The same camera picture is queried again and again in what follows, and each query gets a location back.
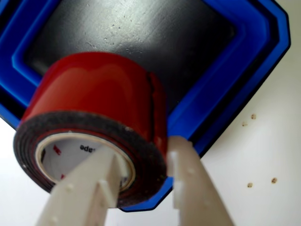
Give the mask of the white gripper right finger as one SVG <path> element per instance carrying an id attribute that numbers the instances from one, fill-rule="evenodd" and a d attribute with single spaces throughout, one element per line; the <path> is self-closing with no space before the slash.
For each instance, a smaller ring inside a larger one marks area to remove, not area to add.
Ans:
<path id="1" fill-rule="evenodd" d="M 167 175 L 174 179 L 174 208 L 181 226 L 231 226 L 228 214 L 193 144 L 170 136 Z"/>

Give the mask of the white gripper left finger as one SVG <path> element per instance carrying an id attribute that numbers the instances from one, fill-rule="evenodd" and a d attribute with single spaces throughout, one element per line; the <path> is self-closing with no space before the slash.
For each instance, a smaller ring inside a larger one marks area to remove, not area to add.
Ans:
<path id="1" fill-rule="evenodd" d="M 127 176 L 125 160 L 100 148 L 54 186 L 37 225 L 103 226 Z"/>

